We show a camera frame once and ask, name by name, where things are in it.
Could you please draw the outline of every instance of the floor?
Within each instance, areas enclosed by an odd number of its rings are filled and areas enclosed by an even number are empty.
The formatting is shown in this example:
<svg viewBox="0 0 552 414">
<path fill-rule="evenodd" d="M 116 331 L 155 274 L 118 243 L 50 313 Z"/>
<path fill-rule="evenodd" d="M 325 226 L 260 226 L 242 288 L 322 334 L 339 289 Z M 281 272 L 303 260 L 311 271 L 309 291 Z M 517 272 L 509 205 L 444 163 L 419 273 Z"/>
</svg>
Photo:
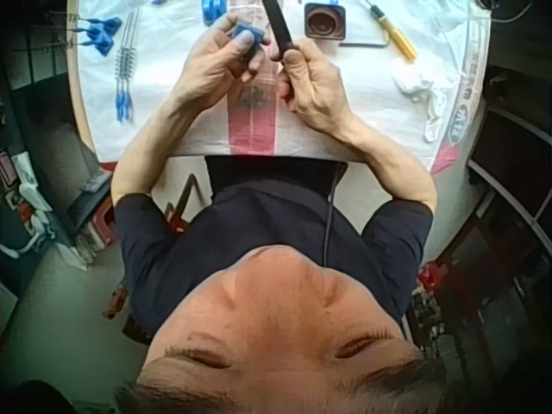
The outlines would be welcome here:
<svg viewBox="0 0 552 414">
<path fill-rule="evenodd" d="M 425 260 L 441 253 L 483 192 L 467 182 L 465 168 L 481 119 L 482 111 L 461 144 L 462 158 L 435 176 L 439 206 Z M 159 206 L 176 200 L 189 173 L 197 175 L 203 200 L 210 199 L 203 158 L 170 159 L 153 191 Z M 336 193 L 337 207 L 357 229 L 387 199 L 369 170 L 358 164 L 350 166 Z M 185 219 L 203 208 L 201 200 L 197 195 L 191 198 Z M 55 248 L 48 251 L 5 331 L 0 380 L 45 380 L 71 401 L 108 404 L 113 391 L 139 373 L 147 351 L 120 332 L 128 310 L 112 321 L 101 315 L 121 277 L 117 247 L 103 251 L 88 272 L 69 267 Z"/>
</svg>

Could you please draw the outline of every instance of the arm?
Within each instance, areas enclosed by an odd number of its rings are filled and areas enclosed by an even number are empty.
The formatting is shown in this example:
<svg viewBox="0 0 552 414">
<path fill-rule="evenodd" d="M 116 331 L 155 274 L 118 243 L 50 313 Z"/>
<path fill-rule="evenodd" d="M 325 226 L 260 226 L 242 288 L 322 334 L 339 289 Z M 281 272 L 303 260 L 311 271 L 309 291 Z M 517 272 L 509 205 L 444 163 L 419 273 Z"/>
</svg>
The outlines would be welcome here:
<svg viewBox="0 0 552 414">
<path fill-rule="evenodd" d="M 120 159 L 111 182 L 116 205 L 128 194 L 149 194 L 170 156 L 196 117 L 215 105 L 235 81 L 249 82 L 264 60 L 260 48 L 244 69 L 242 57 L 254 37 L 243 31 L 235 39 L 229 31 L 237 18 L 221 17 L 196 42 L 169 98 L 157 109 Z"/>
<path fill-rule="evenodd" d="M 299 118 L 357 151 L 381 186 L 394 198 L 417 201 L 435 210 L 437 195 L 430 174 L 395 142 L 368 127 L 348 106 L 339 69 L 313 41 L 284 55 L 278 90 Z"/>
</svg>

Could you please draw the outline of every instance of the hand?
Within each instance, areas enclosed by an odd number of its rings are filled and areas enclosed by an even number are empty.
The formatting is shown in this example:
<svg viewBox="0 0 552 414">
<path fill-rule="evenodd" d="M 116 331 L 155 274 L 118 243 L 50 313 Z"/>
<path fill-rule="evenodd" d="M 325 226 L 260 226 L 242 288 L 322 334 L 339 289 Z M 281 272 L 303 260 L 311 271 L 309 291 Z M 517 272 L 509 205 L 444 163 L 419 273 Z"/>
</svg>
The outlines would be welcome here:
<svg viewBox="0 0 552 414">
<path fill-rule="evenodd" d="M 220 101 L 236 82 L 247 83 L 258 73 L 265 59 L 262 48 L 246 63 L 243 57 L 254 44 L 253 34 L 245 30 L 230 39 L 237 16 L 224 15 L 195 43 L 172 94 L 179 104 L 197 112 L 207 110 Z M 263 38 L 263 44 L 270 40 Z"/>
<path fill-rule="evenodd" d="M 340 70 L 314 41 L 306 39 L 295 45 L 298 50 L 284 53 L 284 69 L 276 80 L 278 93 L 309 127 L 336 136 L 352 115 Z"/>
</svg>

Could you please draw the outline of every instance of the yellow screwdriver handle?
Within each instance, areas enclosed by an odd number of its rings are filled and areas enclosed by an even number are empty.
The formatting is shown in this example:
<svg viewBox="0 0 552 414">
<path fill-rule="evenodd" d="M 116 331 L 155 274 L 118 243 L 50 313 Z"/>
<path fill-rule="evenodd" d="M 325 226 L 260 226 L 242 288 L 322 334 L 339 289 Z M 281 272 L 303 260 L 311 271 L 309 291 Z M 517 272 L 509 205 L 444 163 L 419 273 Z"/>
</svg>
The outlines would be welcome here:
<svg viewBox="0 0 552 414">
<path fill-rule="evenodd" d="M 401 51 L 401 53 L 409 60 L 413 61 L 417 58 L 417 52 L 414 46 L 406 39 L 406 36 L 393 24 L 389 21 L 389 19 L 384 16 L 381 17 L 379 20 L 379 24 L 387 30 L 387 33 L 389 33 L 389 36 L 391 39 L 395 42 L 398 49 Z"/>
</svg>

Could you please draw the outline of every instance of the hair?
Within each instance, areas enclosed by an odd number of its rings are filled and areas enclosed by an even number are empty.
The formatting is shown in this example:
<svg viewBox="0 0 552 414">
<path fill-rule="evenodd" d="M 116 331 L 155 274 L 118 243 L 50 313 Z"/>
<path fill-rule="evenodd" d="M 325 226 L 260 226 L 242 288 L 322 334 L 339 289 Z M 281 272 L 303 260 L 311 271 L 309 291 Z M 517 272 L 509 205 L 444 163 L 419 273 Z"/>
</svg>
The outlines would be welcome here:
<svg viewBox="0 0 552 414">
<path fill-rule="evenodd" d="M 354 385 L 342 384 L 344 401 L 364 398 L 366 405 L 359 413 L 437 413 L 449 412 L 445 402 L 445 372 L 440 361 L 420 359 L 388 369 L 381 375 Z M 228 394 L 187 393 L 159 388 L 145 383 L 124 386 L 116 394 L 116 405 L 122 414 L 183 412 L 189 414 L 230 414 L 251 412 L 238 406 Z M 323 412 L 323 407 L 313 412 Z M 355 412 L 344 407 L 341 412 Z"/>
</svg>

